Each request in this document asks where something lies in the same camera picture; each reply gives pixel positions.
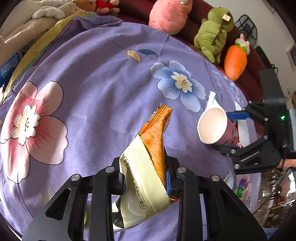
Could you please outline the dark red leather sofa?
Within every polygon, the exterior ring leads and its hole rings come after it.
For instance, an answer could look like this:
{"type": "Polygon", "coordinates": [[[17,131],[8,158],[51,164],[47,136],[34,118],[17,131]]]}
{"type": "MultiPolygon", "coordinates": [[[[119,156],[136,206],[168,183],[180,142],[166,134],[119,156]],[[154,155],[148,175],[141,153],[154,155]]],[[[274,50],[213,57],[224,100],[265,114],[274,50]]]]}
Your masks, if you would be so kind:
{"type": "MultiPolygon", "coordinates": [[[[120,12],[115,16],[127,21],[147,25],[149,22],[149,15],[155,1],[127,1],[122,0],[119,2],[120,12]]],[[[174,38],[180,40],[186,45],[197,51],[193,46],[193,39],[196,36],[201,20],[207,17],[208,12],[212,6],[205,1],[193,1],[192,10],[188,15],[186,24],[182,30],[174,35],[174,38]]],[[[227,34],[226,44],[221,52],[221,68],[224,67],[224,58],[230,46],[240,36],[240,31],[234,27],[231,32],[227,34]]],[[[263,100],[263,93],[259,72],[265,70],[260,56],[255,49],[250,46],[250,53],[247,56],[247,66],[238,80],[235,81],[236,85],[243,92],[246,99],[249,101],[261,102],[263,100]]]]}

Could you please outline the green plush toy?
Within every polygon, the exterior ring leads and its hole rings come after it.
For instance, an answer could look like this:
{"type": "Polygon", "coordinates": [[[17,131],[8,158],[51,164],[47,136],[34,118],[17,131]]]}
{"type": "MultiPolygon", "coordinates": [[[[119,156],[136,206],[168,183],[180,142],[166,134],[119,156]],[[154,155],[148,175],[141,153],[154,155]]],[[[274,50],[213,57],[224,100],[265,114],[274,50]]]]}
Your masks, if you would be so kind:
{"type": "Polygon", "coordinates": [[[212,8],[194,37],[194,46],[201,50],[211,63],[220,63],[221,51],[227,33],[234,27],[234,19],[227,8],[212,8]]]}

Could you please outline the brown bear plush toy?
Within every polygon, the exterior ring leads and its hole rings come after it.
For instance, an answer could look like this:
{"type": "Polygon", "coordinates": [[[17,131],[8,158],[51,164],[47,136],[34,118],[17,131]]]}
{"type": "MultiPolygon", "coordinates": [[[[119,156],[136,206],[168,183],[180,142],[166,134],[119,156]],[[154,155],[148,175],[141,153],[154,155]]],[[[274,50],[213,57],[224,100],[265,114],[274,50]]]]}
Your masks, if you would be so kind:
{"type": "Polygon", "coordinates": [[[119,0],[76,0],[72,1],[82,10],[97,14],[119,13],[119,0]]]}

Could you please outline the pink plush toy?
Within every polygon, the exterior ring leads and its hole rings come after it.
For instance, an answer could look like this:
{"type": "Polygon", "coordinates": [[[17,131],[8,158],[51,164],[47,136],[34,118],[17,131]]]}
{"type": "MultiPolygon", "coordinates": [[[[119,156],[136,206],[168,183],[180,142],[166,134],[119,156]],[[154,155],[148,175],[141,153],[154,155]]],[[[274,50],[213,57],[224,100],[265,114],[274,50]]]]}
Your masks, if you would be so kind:
{"type": "Polygon", "coordinates": [[[149,26],[175,35],[185,26],[192,5],[189,0],[158,0],[150,12],[149,26]]]}

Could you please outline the framed wall picture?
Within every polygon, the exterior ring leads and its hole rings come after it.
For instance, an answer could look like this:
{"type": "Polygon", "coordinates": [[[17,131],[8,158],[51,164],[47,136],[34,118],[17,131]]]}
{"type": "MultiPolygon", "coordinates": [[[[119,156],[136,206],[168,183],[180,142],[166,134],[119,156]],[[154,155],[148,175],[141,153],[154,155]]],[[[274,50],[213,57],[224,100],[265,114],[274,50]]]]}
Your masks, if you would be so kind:
{"type": "Polygon", "coordinates": [[[292,70],[296,69],[296,46],[295,43],[291,45],[291,47],[287,50],[287,56],[290,61],[290,65],[292,70]]]}

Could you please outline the orange carrot plush toy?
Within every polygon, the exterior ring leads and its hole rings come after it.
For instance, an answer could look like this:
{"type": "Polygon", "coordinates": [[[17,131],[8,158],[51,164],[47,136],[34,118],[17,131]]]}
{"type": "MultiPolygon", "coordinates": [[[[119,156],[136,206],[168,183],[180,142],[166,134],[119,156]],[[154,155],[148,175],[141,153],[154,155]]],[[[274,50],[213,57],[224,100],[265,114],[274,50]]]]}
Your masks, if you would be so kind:
{"type": "Polygon", "coordinates": [[[232,81],[236,81],[244,72],[249,53],[250,42],[240,34],[234,45],[228,48],[224,60],[224,71],[232,81]]]}

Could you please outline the white rabbit plush toy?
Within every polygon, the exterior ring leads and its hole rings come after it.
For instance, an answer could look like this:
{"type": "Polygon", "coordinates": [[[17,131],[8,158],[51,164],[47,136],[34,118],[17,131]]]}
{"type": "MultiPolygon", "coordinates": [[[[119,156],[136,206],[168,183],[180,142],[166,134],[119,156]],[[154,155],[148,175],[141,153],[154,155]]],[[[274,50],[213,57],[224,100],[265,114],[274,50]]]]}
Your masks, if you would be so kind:
{"type": "Polygon", "coordinates": [[[79,12],[83,10],[76,1],[21,1],[1,26],[1,65],[60,20],[79,12]]]}

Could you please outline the cream orange snack bag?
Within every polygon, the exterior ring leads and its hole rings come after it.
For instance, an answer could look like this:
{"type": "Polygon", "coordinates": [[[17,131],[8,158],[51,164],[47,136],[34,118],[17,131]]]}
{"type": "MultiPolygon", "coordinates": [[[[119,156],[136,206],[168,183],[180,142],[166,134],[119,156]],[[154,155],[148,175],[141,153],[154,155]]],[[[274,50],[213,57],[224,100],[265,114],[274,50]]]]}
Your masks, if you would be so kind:
{"type": "Polygon", "coordinates": [[[134,227],[170,205],[166,190],[163,133],[172,109],[161,104],[119,157],[125,192],[112,203],[113,230],[134,227]]]}

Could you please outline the pink paper cup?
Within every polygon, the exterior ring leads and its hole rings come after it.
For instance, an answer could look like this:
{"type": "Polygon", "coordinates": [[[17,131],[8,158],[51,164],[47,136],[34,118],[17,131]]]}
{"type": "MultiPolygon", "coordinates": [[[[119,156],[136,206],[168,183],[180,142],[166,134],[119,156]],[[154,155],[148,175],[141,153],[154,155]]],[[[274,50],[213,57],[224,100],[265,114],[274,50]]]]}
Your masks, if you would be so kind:
{"type": "Polygon", "coordinates": [[[202,143],[237,145],[238,129],[221,108],[210,108],[203,112],[197,124],[197,132],[202,143]]]}

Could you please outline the purple floral tablecloth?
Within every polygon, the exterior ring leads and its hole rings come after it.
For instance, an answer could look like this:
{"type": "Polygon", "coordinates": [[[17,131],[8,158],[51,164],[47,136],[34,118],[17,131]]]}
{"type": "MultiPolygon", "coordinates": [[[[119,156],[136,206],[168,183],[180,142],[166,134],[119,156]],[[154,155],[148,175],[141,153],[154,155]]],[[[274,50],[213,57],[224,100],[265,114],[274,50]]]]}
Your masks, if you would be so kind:
{"type": "Polygon", "coordinates": [[[240,89],[177,39],[112,16],[74,18],[1,104],[1,213],[24,233],[73,174],[96,174],[121,155],[159,104],[173,111],[168,155],[200,176],[233,171],[203,144],[208,95],[231,112],[240,89]]]}

